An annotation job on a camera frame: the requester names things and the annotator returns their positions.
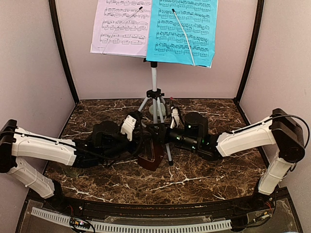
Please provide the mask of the brown wooden metronome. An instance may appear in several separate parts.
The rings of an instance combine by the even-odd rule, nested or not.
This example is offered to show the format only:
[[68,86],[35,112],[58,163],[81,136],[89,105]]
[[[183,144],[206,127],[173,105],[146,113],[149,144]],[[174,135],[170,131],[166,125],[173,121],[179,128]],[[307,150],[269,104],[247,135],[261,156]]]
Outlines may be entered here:
[[144,142],[142,154],[138,156],[138,165],[146,170],[156,171],[163,156],[162,145],[153,139],[148,139]]

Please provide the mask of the blue sheet music page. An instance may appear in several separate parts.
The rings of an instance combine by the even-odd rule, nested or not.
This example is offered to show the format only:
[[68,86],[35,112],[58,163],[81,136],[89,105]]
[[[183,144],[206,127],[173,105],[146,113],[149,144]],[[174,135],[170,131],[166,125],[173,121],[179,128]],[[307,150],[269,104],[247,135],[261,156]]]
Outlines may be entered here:
[[153,1],[146,60],[210,68],[217,14],[216,0]]

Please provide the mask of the purple sheet music page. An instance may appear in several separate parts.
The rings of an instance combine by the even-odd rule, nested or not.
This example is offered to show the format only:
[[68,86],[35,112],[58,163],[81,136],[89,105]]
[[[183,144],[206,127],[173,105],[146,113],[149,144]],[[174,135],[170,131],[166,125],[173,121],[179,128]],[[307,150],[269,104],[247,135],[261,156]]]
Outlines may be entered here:
[[91,53],[145,58],[151,0],[100,0],[95,14]]

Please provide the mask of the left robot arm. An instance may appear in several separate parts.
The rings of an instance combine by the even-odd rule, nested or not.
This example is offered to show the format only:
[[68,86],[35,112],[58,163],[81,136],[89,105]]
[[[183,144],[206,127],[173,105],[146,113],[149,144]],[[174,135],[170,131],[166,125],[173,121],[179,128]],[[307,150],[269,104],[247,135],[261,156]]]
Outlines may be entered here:
[[57,211],[69,207],[61,185],[32,167],[26,157],[54,161],[74,168],[90,168],[138,155],[142,147],[142,123],[127,116],[119,126],[113,121],[94,125],[85,139],[59,139],[29,132],[8,120],[0,131],[0,171],[38,193]]

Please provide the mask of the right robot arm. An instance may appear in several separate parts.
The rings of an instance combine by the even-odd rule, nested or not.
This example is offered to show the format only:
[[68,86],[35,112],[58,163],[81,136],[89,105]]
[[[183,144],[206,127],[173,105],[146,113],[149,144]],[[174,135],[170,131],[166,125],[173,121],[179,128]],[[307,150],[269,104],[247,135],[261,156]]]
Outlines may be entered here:
[[309,139],[304,138],[303,129],[296,122],[298,118],[276,108],[270,116],[255,124],[209,134],[207,118],[198,112],[190,112],[185,116],[183,129],[158,123],[148,125],[147,130],[159,143],[173,143],[207,161],[221,160],[252,148],[277,145],[277,153],[260,178],[256,194],[248,199],[248,207],[257,211],[266,204],[267,196],[273,193],[288,171],[305,156]]

